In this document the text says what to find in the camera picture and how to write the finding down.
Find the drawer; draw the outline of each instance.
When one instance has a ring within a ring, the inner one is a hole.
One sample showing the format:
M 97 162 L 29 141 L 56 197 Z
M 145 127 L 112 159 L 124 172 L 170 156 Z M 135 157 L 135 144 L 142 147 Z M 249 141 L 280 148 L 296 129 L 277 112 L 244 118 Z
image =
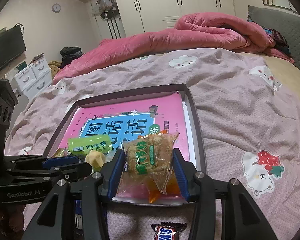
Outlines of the drawer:
M 31 100 L 36 95 L 43 92 L 48 86 L 52 83 L 51 78 L 51 70 L 49 69 L 47 72 L 44 73 L 40 78 L 37 79 L 35 83 L 33 83 L 30 87 L 26 88 L 22 93 Z
M 47 60 L 44 57 L 42 57 L 36 62 L 34 62 L 34 64 L 31 65 L 31 68 L 34 72 L 35 77 L 39 78 L 40 76 L 45 74 L 45 72 L 48 71 L 49 65 L 47 63 Z
M 32 71 L 32 68 L 29 66 L 15 75 L 15 80 L 20 90 L 23 91 L 36 80 L 36 77 Z

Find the yellow snack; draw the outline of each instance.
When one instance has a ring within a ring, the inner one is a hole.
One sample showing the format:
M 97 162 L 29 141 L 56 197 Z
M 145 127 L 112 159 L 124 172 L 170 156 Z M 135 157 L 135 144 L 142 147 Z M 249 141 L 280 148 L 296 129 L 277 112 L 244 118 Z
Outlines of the yellow snack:
M 100 171 L 106 161 L 106 157 L 101 152 L 91 150 L 86 156 L 85 161 L 93 167 L 94 171 Z
M 59 148 L 52 156 L 52 158 L 67 156 L 67 150 L 64 148 Z

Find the metal screw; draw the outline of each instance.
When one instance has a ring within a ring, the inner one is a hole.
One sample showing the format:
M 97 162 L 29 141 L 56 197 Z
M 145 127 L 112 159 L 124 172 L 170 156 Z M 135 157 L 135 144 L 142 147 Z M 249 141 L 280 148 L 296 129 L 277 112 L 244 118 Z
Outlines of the metal screw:
M 94 179 L 99 179 L 101 177 L 101 173 L 100 172 L 95 172 L 95 173 L 92 174 L 92 177 Z
M 204 177 L 204 173 L 203 173 L 202 171 L 197 171 L 197 172 L 195 173 L 195 176 L 196 176 L 197 178 L 203 178 L 203 177 Z
M 237 179 L 231 179 L 231 180 L 230 180 L 230 183 L 231 183 L 232 185 L 234 185 L 234 186 L 237 186 L 237 185 L 239 185 L 239 180 L 237 180 Z
M 65 179 L 61 179 L 61 180 L 58 180 L 57 184 L 58 186 L 63 186 L 64 184 L 66 184 L 66 180 Z

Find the blue gripper pad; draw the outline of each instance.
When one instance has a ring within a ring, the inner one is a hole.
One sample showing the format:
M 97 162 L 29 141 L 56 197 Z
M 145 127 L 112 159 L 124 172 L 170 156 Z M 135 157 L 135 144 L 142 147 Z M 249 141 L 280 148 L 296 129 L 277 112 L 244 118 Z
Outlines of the blue gripper pad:
M 99 195 L 102 201 L 110 202 L 117 194 L 124 163 L 125 153 L 122 149 L 118 149 L 112 161 L 102 166 L 100 172 L 103 174 L 103 183 L 99 186 Z
M 80 160 L 76 156 L 65 156 L 58 158 L 49 158 L 45 162 L 42 162 L 42 168 L 44 170 L 50 170 L 52 167 L 65 166 L 70 164 L 79 163 Z
M 193 175 L 197 170 L 193 163 L 184 160 L 178 148 L 173 149 L 172 166 L 181 195 L 187 202 L 197 201 L 200 194 L 200 186 L 193 179 Z

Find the gray headboard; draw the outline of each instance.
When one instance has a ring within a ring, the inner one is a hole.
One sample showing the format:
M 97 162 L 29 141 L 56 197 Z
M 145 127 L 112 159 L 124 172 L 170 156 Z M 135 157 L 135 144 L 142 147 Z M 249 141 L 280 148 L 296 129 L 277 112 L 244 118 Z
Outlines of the gray headboard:
M 287 39 L 295 66 L 300 69 L 300 17 L 251 5 L 248 6 L 248 14 L 255 23 L 275 29 Z

